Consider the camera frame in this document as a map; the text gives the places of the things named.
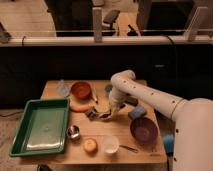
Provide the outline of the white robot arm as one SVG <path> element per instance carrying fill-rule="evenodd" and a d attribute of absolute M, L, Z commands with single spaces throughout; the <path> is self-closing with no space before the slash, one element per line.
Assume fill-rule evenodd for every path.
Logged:
<path fill-rule="evenodd" d="M 186 100 L 135 81 L 132 70 L 111 77 L 110 107 L 119 110 L 127 94 L 175 122 L 173 171 L 213 171 L 213 100 Z"/>

